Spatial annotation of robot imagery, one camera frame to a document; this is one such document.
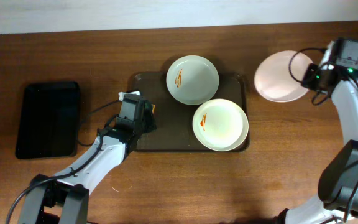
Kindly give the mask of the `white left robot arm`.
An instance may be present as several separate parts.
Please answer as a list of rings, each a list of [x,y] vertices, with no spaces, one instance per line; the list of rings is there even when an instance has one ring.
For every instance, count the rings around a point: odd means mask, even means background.
[[[90,148],[57,175],[38,175],[19,196],[19,223],[87,223],[90,194],[132,152],[144,133],[156,129],[154,105],[123,102]]]

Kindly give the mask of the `cream plate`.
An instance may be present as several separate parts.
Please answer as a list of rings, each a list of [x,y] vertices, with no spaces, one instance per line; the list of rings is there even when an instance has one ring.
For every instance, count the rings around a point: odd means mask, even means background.
[[[196,139],[218,152],[237,149],[249,133],[249,120],[244,110],[234,102],[220,98],[198,107],[191,124]]]

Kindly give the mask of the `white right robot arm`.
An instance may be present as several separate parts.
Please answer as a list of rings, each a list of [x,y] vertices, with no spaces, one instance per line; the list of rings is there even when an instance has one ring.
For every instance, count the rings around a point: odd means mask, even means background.
[[[358,219],[358,70],[326,63],[307,84],[331,90],[344,147],[321,174],[318,193],[304,204],[283,210],[274,223],[345,223]]]

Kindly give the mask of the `pale green plate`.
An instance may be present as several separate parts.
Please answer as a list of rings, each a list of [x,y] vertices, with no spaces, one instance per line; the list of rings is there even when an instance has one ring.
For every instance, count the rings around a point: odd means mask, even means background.
[[[218,90],[216,67],[206,58],[187,55],[174,61],[168,69],[166,85],[169,93],[186,105],[200,105]]]

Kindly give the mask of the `black rectangular tray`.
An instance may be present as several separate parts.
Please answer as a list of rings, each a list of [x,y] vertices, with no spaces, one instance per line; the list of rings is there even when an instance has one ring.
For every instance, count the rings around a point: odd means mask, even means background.
[[[76,153],[80,116],[77,82],[32,83],[24,89],[15,156],[68,157]]]

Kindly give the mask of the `dark brown serving tray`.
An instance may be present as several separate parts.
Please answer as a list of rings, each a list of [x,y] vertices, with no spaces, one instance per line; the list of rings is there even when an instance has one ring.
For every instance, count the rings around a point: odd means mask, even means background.
[[[216,152],[203,146],[194,135],[193,115],[199,105],[180,103],[168,92],[165,72],[142,72],[129,81],[130,90],[156,105],[154,118],[157,129],[143,134],[137,152]],[[219,74],[219,87],[215,98],[227,99],[239,105],[247,113],[246,84],[236,73]]]

